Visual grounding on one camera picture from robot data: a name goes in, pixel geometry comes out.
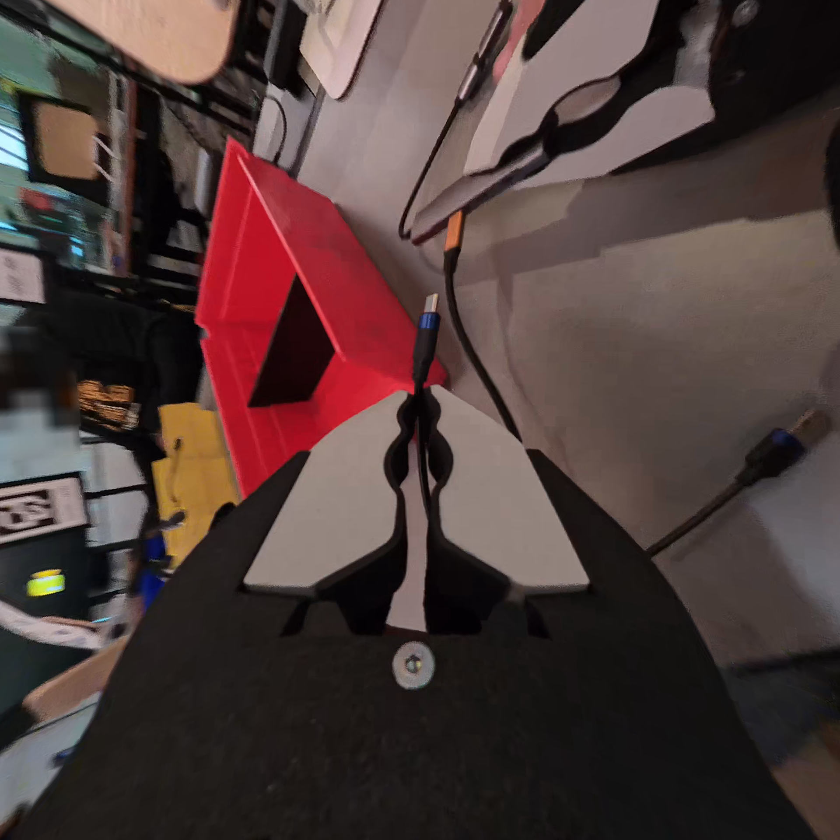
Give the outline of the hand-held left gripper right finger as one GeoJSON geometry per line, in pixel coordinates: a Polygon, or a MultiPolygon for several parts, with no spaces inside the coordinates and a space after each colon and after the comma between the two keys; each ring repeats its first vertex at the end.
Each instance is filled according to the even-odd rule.
{"type": "Polygon", "coordinates": [[[427,632],[476,634],[501,603],[585,592],[590,577],[522,442],[442,386],[423,399],[427,632]]]}

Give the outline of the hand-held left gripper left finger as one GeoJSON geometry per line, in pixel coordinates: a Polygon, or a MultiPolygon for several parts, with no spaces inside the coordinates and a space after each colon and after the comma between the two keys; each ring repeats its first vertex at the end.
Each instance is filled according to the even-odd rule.
{"type": "Polygon", "coordinates": [[[381,634],[406,576],[413,429],[413,395],[397,391],[308,451],[244,589],[332,603],[352,633],[381,634]]]}

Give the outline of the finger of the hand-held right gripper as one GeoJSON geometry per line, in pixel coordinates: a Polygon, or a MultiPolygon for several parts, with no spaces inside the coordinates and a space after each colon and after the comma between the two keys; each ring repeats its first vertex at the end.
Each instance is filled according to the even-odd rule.
{"type": "Polygon", "coordinates": [[[523,36],[497,83],[467,153],[464,175],[488,172],[542,144],[539,127],[577,120],[569,99],[550,108],[539,90],[556,100],[560,85],[549,79],[523,81],[531,60],[673,60],[673,82],[697,87],[683,66],[690,23],[697,2],[546,2],[523,36]]]}
{"type": "Polygon", "coordinates": [[[559,83],[550,108],[572,99],[577,120],[539,127],[545,166],[525,179],[592,179],[614,172],[714,119],[706,87],[675,84],[673,60],[531,60],[523,81],[559,83]]]}

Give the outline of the black hub cable grey plug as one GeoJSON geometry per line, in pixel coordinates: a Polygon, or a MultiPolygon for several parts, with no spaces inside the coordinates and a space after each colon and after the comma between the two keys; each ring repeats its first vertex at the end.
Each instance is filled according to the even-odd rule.
{"type": "Polygon", "coordinates": [[[406,226],[407,219],[417,199],[417,195],[426,180],[427,174],[460,110],[477,94],[484,80],[489,76],[492,65],[501,52],[502,42],[507,35],[513,12],[514,4],[511,1],[499,1],[494,10],[488,27],[467,67],[465,76],[458,86],[453,106],[407,198],[397,229],[398,237],[402,241],[407,241],[410,237],[409,228],[406,226]]]}

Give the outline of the grey USB hub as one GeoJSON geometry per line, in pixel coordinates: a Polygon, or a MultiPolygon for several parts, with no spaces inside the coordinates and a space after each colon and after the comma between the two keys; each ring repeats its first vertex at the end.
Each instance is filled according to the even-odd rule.
{"type": "Polygon", "coordinates": [[[469,214],[507,189],[535,175],[551,162],[541,144],[490,171],[464,175],[414,216],[409,240],[420,246],[438,235],[457,212],[469,214]]]}

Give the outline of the black cable blue plugs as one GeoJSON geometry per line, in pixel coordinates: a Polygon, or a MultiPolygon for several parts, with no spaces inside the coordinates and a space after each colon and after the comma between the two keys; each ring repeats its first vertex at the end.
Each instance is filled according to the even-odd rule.
{"type": "MultiPolygon", "coordinates": [[[[518,426],[513,420],[508,406],[469,340],[457,310],[454,292],[449,291],[447,293],[447,300],[457,338],[486,387],[491,401],[499,412],[503,426],[517,441],[522,441],[518,426]]],[[[427,297],[416,330],[413,352],[413,384],[415,398],[420,403],[424,400],[424,388],[437,350],[440,326],[438,301],[439,296],[436,293],[427,297]]],[[[792,427],[777,427],[769,431],[745,455],[742,467],[731,484],[691,518],[650,546],[646,550],[647,556],[654,558],[671,548],[684,537],[696,531],[700,525],[725,508],[743,491],[764,480],[782,476],[791,467],[798,464],[817,444],[821,443],[831,429],[831,418],[823,410],[814,408],[803,414],[792,427]]]]}

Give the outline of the black cable orange plugs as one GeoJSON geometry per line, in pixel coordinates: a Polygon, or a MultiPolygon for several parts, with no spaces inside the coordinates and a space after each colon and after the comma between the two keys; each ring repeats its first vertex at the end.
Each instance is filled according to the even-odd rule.
{"type": "Polygon", "coordinates": [[[455,276],[463,245],[465,225],[466,213],[464,211],[457,211],[449,217],[446,227],[446,237],[444,243],[444,289],[449,319],[460,348],[465,353],[469,364],[478,375],[481,384],[493,403],[493,406],[497,410],[502,425],[514,438],[517,439],[517,441],[521,443],[522,436],[511,410],[500,393],[497,384],[493,381],[486,366],[480,359],[474,344],[468,336],[465,324],[463,323],[463,319],[459,313],[455,293],[455,276]]]}

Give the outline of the red plastic bin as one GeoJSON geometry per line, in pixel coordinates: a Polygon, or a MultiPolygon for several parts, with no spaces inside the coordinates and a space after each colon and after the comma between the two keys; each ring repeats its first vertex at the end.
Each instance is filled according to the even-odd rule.
{"type": "Polygon", "coordinates": [[[405,311],[327,197],[233,139],[219,176],[195,321],[243,497],[355,414],[394,392],[413,392],[417,316],[405,311]],[[249,408],[294,276],[335,354],[307,402],[249,408]]]}

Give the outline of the grey desk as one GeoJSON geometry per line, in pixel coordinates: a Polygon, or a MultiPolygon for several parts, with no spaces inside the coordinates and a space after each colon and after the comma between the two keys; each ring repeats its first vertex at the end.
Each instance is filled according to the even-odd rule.
{"type": "MultiPolygon", "coordinates": [[[[384,2],[300,164],[416,312],[441,239],[396,229],[494,2],[384,2]]],[[[531,187],[467,223],[457,300],[530,446],[643,546],[766,431],[835,431],[656,563],[720,666],[838,648],[838,249],[823,190],[838,87],[708,154],[531,187]]]]}

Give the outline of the yellow plastic bin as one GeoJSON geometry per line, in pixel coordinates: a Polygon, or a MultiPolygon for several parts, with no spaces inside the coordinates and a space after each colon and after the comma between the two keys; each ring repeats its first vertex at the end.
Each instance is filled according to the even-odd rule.
{"type": "Polygon", "coordinates": [[[180,565],[207,535],[218,510],[240,502],[221,425],[199,404],[164,405],[159,410],[165,457],[152,476],[161,520],[177,519],[164,531],[171,565],[180,565]]]}

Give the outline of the black bin divider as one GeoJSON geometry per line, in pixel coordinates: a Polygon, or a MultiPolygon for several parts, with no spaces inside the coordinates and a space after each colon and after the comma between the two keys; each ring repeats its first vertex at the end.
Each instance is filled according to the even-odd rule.
{"type": "Polygon", "coordinates": [[[299,276],[294,276],[248,399],[249,408],[304,403],[335,354],[299,276]]]}

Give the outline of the black white printed tag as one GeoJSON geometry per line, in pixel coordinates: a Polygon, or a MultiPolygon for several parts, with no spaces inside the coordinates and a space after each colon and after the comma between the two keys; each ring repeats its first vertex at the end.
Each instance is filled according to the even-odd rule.
{"type": "Polygon", "coordinates": [[[1,545],[84,529],[90,523],[79,474],[1,486],[1,545]]]}

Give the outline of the black panel yellow sticker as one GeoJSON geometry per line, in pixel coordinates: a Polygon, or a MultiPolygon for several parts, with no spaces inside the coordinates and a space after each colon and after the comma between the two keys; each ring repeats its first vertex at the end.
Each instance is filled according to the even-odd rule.
{"type": "Polygon", "coordinates": [[[2,549],[1,704],[128,635],[132,551],[89,551],[67,538],[2,549]]]}

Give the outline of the cardboard box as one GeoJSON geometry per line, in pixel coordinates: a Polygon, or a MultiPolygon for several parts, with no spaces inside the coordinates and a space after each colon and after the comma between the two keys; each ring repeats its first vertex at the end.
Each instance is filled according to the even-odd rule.
{"type": "Polygon", "coordinates": [[[132,635],[123,635],[77,665],[33,688],[23,699],[23,709],[35,725],[49,723],[77,711],[85,701],[100,695],[108,685],[132,635]]]}

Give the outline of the wooden side table top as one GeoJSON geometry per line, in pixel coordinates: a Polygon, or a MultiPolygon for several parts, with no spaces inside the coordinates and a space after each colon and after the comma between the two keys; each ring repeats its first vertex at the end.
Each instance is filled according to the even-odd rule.
{"type": "Polygon", "coordinates": [[[213,79],[234,42],[239,1],[50,1],[49,5],[158,77],[213,79]]]}

